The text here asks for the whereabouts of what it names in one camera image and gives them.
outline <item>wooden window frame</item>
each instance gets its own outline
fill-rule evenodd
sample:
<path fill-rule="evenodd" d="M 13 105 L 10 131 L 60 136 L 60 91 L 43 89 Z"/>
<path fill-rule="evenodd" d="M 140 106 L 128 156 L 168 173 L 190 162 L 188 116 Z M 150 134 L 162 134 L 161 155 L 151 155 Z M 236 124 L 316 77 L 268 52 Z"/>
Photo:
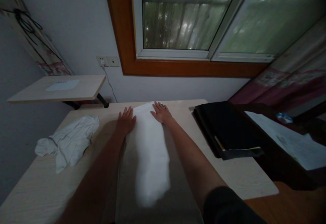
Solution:
<path fill-rule="evenodd" d="M 132 0 L 107 0 L 124 75 L 254 78 L 268 63 L 137 59 Z"/>

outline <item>floral curtain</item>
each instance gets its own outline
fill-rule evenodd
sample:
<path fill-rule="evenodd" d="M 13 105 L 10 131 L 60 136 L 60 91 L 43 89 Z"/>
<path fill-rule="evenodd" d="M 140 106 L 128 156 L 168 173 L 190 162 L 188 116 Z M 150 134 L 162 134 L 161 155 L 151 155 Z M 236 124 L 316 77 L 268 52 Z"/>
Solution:
<path fill-rule="evenodd" d="M 326 17 L 229 101 L 285 112 L 326 94 Z"/>
<path fill-rule="evenodd" d="M 72 75 L 67 63 L 44 34 L 42 27 L 29 17 L 23 0 L 0 0 L 3 15 L 27 51 L 45 75 Z"/>

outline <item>paper sheet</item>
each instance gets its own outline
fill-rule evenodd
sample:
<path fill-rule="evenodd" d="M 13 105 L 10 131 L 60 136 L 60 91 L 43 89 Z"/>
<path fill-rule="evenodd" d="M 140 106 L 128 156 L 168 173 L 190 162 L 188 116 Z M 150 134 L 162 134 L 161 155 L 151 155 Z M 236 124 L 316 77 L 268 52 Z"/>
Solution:
<path fill-rule="evenodd" d="M 326 166 L 326 147 L 313 141 L 309 134 L 303 136 L 262 114 L 245 113 L 306 170 Z"/>
<path fill-rule="evenodd" d="M 79 80 L 71 80 L 71 81 L 58 81 L 53 85 L 46 88 L 46 91 L 56 91 L 56 90 L 72 90 L 79 83 Z"/>

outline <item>window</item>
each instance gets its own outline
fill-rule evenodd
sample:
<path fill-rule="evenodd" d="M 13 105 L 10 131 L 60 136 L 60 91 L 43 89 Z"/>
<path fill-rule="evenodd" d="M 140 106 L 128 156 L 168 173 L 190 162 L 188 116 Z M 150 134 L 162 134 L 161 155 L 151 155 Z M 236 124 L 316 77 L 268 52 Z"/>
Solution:
<path fill-rule="evenodd" d="M 138 58 L 271 62 L 324 14 L 323 0 L 133 0 Z"/>
<path fill-rule="evenodd" d="M 324 0 L 108 0 L 124 75 L 256 77 Z"/>

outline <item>white towel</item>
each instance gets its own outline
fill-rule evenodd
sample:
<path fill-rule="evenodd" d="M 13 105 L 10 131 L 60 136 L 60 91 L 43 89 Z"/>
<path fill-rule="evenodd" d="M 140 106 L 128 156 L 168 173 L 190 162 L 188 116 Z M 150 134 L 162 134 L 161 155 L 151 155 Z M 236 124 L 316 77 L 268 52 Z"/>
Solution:
<path fill-rule="evenodd" d="M 133 110 L 137 122 L 120 162 L 115 223 L 202 224 L 173 139 L 150 113 L 153 103 Z"/>
<path fill-rule="evenodd" d="M 83 116 L 53 135 L 39 139 L 35 153 L 56 155 L 56 173 L 60 173 L 69 163 L 71 166 L 77 164 L 98 127 L 98 116 Z"/>

